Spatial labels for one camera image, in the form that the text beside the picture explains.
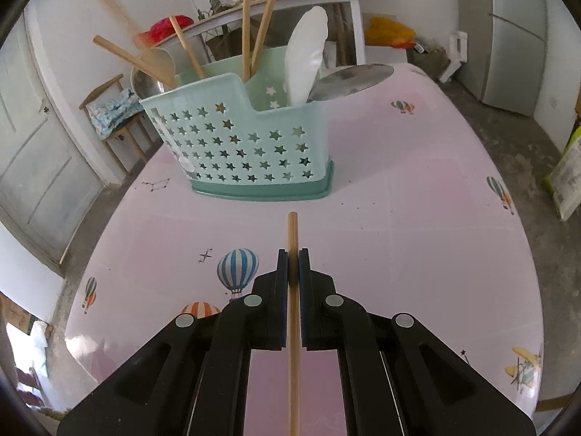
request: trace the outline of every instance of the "metal screw head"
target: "metal screw head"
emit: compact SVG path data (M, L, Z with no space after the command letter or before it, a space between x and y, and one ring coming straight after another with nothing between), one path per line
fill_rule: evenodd
M187 314L187 313L180 314L175 319L175 325L178 328L187 328L188 326L191 326L193 324L194 324L194 317L190 314Z
M344 300L340 295L329 295L325 298L325 303L329 306L341 306Z
M244 297L244 304L246 306L258 306L262 303L262 298L258 295L246 295Z
M411 328L414 323L414 319L406 313L398 314L396 316L396 324L402 328Z

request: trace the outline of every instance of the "table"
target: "table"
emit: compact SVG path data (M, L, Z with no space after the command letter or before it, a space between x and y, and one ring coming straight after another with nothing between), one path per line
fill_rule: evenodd
M328 3L349 3L351 8L351 19L353 22L353 34L355 39L355 55L357 65L365 64L365 41L363 38L363 21L361 19L361 6L359 0L277 0L274 5L277 9L296 8L299 6L313 6ZM253 0L251 3L251 16L262 14L266 0ZM201 20L191 26L184 28L184 34L187 39L196 37L206 31L218 28L224 24L233 23L242 20L242 7L227 9L219 14L213 15L205 20ZM161 47L170 51L175 46L179 46L175 34L160 41L155 47Z
M71 354L101 382L188 303L223 308L230 293L218 261L243 247L258 255L258 275L275 270L294 210L299 246L338 293L370 313L416 316L532 415L543 358L539 285L518 212L479 139L408 64L322 108L335 178L316 201L198 195L161 148L89 261L65 333ZM91 277L97 297L87 309ZM246 434L286 434L287 394L286 354L253 352ZM303 352L301 425L313 436L346 434L333 352Z

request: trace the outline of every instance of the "wooden chair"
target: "wooden chair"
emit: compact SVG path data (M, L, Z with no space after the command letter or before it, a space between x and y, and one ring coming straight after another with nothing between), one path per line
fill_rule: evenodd
M91 121L91 116L89 115L89 110L86 108L86 106L89 103L91 103L91 101L97 100L98 97L100 97L104 92L106 92L113 85L117 85L119 91L122 92L123 85L121 85L121 82L120 82L120 80L122 78L123 78L123 74L116 75L115 77L111 78L111 80L109 80L108 82L105 82L103 85L100 85L97 88L95 88L82 101L82 103L79 105L78 109L83 110L85 112L86 117L88 118L89 122ZM145 115L145 112L141 112L141 113L136 113L133 116L130 116L129 118L124 120L119 126L117 126L113 130L113 132L107 137L107 139L102 140L103 144L105 145L105 147L107 147L107 150L111 153L111 155L113 156L113 158L115 159L115 161L117 162L119 167L121 167L125 172L127 172L126 167L123 165L123 163L121 162L119 157L117 157L117 154L115 154L115 152L113 151L113 149L109 145L109 141L112 138L118 138L119 136L124 136L125 138L127 138L127 141L129 141L129 144L131 145L131 147L133 148L135 153L138 155L138 157L140 159L142 159L143 162L147 162L147 156L145 155L145 152L143 152L143 150L137 144L137 141L133 137L133 134L131 134L131 132L129 131L130 127L132 127L133 124L137 123L137 126L139 127L139 130L143 133L143 136L145 137L145 139L149 139L149 141L153 145L153 138L147 133L147 130L143 126L144 115Z

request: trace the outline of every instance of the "white plastic spatula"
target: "white plastic spatula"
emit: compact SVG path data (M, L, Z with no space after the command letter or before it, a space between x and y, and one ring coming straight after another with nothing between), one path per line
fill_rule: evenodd
M320 6L307 11L294 28L285 55L285 82L290 106L307 103L321 68L328 34L326 11Z

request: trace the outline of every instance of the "hot air balloon print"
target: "hot air balloon print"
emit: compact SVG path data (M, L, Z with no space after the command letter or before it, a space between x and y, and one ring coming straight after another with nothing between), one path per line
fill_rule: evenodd
M258 256L249 249L236 249L226 254L218 262L218 278L222 285L232 292L230 301L242 295L258 270Z
M411 103L408 103L407 101L392 101L391 106L393 106L394 108L396 108L397 110L400 110L400 112L402 114L413 114L414 110L415 110L415 106L412 105Z
M97 299L97 279L95 277L91 277L89 280L86 281L85 285L85 301L82 303L82 307L85 308L86 311L89 307L95 303Z
M208 302L194 302L184 306L180 314L182 313L193 314L196 318L205 318L206 316L220 313L220 309Z
M494 177L487 177L486 182L492 191L501 199L504 209L510 210L510 213L514 214L514 211L512 210L512 199L510 194L504 191L502 184Z

